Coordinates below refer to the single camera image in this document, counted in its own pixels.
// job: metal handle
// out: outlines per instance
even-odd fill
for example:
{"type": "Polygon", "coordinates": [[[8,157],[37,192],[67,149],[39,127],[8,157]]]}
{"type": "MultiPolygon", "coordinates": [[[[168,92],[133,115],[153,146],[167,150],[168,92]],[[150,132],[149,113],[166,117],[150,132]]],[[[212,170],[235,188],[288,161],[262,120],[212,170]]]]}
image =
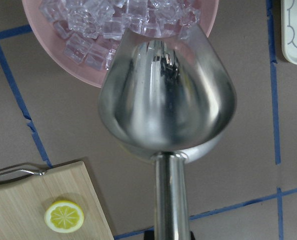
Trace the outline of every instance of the metal handle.
{"type": "Polygon", "coordinates": [[[155,155],[156,240],[190,240],[189,216],[184,178],[183,153],[163,152],[155,155]]]}
{"type": "MultiPolygon", "coordinates": [[[[17,173],[17,172],[24,172],[24,173],[27,173],[29,175],[42,176],[47,172],[47,170],[46,169],[15,168],[15,169],[11,169],[11,170],[8,170],[8,171],[1,172],[0,177],[5,176],[5,175],[9,175],[9,174],[14,174],[14,173],[17,173]]],[[[4,181],[2,181],[0,183],[9,182],[9,181],[10,181],[10,179],[4,180],[4,181]]]]}

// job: bowl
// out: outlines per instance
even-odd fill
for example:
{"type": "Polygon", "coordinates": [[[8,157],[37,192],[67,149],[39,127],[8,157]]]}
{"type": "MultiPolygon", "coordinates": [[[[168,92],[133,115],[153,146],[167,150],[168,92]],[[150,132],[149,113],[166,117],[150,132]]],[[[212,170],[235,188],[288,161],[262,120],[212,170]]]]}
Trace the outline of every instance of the bowl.
{"type": "MultiPolygon", "coordinates": [[[[60,38],[39,10],[42,0],[22,0],[27,20],[37,40],[47,54],[65,71],[79,80],[92,86],[101,88],[107,73],[106,70],[96,70],[84,63],[77,65],[63,54],[66,41],[60,38]]],[[[199,24],[207,36],[210,35],[218,10],[219,0],[198,0],[200,3],[199,24]]]]}

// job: lemon half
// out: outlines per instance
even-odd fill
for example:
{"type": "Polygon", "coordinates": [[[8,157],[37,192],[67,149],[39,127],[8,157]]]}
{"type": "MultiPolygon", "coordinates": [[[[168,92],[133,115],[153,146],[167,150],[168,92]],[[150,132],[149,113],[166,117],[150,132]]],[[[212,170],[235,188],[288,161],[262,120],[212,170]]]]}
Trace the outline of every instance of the lemon half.
{"type": "Polygon", "coordinates": [[[72,201],[56,201],[45,212],[46,225],[58,233],[72,233],[84,222],[84,214],[79,205],[72,201]]]}

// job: cutting board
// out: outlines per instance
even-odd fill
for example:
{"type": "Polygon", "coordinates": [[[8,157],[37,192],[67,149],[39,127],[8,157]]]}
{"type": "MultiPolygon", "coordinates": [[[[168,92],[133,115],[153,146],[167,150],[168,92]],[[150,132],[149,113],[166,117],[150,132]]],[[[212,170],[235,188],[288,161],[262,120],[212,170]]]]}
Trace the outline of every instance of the cutting board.
{"type": "Polygon", "coordinates": [[[113,240],[88,171],[82,161],[0,185],[0,240],[113,240]],[[69,200],[84,212],[82,227],[72,233],[52,231],[46,209],[69,200]]]}

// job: shiny metal utensil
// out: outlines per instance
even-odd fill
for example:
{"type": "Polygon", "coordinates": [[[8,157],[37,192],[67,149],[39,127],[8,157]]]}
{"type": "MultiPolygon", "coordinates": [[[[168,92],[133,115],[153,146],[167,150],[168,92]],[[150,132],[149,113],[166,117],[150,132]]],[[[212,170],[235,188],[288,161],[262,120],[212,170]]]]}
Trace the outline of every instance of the shiny metal utensil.
{"type": "Polygon", "coordinates": [[[189,239],[184,163],[219,138],[235,107],[231,80],[198,25],[169,38],[125,32],[99,114],[127,149],[155,164],[155,239],[189,239]]]}

